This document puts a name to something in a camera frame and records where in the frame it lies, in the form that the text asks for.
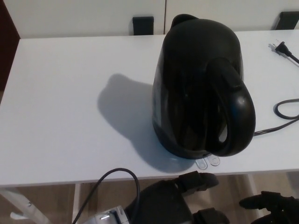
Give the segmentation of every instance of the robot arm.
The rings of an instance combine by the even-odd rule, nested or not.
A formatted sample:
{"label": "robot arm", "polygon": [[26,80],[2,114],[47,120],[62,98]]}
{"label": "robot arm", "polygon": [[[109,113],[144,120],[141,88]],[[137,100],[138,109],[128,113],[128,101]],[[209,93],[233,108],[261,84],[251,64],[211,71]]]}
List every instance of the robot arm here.
{"label": "robot arm", "polygon": [[[218,185],[215,175],[197,171],[174,180],[159,181],[140,194],[140,207],[134,224],[228,224],[227,217],[214,208],[192,214],[183,196]],[[130,218],[135,202],[125,212]]]}
{"label": "robot arm", "polygon": [[283,197],[280,193],[262,191],[260,195],[247,197],[239,204],[245,209],[266,208],[271,212],[252,224],[299,224],[299,201],[294,197]]}

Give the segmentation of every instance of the kettle handle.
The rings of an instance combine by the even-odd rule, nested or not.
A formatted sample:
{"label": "kettle handle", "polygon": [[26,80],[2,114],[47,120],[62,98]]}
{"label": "kettle handle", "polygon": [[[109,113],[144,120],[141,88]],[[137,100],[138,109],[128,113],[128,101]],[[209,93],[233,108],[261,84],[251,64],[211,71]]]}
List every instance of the kettle handle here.
{"label": "kettle handle", "polygon": [[230,156],[244,150],[251,142],[256,114],[251,96],[240,75],[225,58],[211,60],[206,68],[208,79],[219,98],[227,119],[227,138],[209,139],[207,151],[217,156]]}

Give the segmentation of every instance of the electrical cord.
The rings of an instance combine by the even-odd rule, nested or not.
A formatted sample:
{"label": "electrical cord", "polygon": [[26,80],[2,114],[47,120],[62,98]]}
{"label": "electrical cord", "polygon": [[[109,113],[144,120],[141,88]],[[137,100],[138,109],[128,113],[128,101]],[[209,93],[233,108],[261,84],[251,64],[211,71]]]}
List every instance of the electrical cord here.
{"label": "electrical cord", "polygon": [[72,224],[75,224],[79,217],[81,216],[83,209],[85,208],[85,206],[87,205],[88,201],[90,200],[90,198],[92,197],[93,193],[95,192],[95,190],[98,188],[98,186],[102,183],[102,181],[111,173],[117,172],[117,171],[123,171],[123,172],[127,172],[129,173],[136,184],[136,199],[135,199],[135,206],[132,212],[132,216],[130,219],[130,223],[132,224],[136,218],[137,212],[138,212],[138,208],[139,208],[139,202],[140,202],[140,185],[139,185],[139,181],[137,176],[129,169],[125,169],[125,168],[116,168],[116,169],[112,169],[110,171],[108,171],[107,173],[105,173],[99,180],[98,182],[96,182],[96,184],[94,185],[93,189],[89,192],[88,196],[86,197],[85,201],[83,202],[81,208],[79,209],[78,214],[76,215],[74,221],[72,222]]}
{"label": "electrical cord", "polygon": [[[285,42],[281,42],[276,48],[275,48],[275,51],[277,52],[280,52],[280,53],[283,53],[285,54],[286,56],[290,57],[291,59],[293,59],[296,63],[299,64],[299,59],[296,58],[290,51],[289,49],[287,48],[287,46],[285,45]],[[282,104],[288,104],[288,103],[297,103],[299,102],[299,98],[298,99],[288,99],[288,100],[284,100],[284,101],[281,101],[279,102],[278,104],[276,104],[274,106],[274,113],[280,117],[280,118],[283,118],[283,119],[286,119],[286,120],[292,120],[284,125],[281,125],[281,126],[278,126],[278,127],[274,127],[274,128],[269,128],[269,129],[265,129],[265,130],[262,130],[262,131],[258,131],[258,132],[255,132],[254,133],[254,136],[258,136],[258,135],[262,135],[262,134],[267,134],[267,133],[271,133],[271,132],[275,132],[275,131],[278,131],[280,129],[283,129],[293,123],[295,123],[296,121],[299,120],[299,115],[297,116],[293,116],[293,117],[290,117],[290,116],[285,116],[283,115],[281,112],[279,112],[278,110],[278,107]]]}

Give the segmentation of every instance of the table top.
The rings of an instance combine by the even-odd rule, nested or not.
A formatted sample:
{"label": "table top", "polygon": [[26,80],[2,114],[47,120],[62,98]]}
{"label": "table top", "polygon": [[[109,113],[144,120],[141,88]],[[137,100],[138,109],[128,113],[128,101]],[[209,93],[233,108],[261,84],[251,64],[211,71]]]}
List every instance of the table top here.
{"label": "table top", "polygon": [[[299,56],[299,30],[236,32],[256,130],[286,120],[273,113],[299,98],[299,66],[270,48],[285,41]],[[0,186],[92,182],[124,167],[139,178],[198,170],[158,142],[151,89],[164,35],[20,40],[0,105]],[[298,105],[282,108],[297,115]],[[254,137],[241,153],[204,172],[299,170],[299,123]],[[127,179],[118,172],[108,179]]]}

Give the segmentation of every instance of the kettle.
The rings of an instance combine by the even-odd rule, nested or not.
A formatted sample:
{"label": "kettle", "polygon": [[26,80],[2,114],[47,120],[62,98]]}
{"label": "kettle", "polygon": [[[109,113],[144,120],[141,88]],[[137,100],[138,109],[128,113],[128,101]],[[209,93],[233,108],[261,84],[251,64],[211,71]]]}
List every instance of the kettle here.
{"label": "kettle", "polygon": [[165,36],[153,85],[152,122],[176,156],[231,156],[251,142],[256,115],[242,80],[239,40],[225,25],[182,14]]}

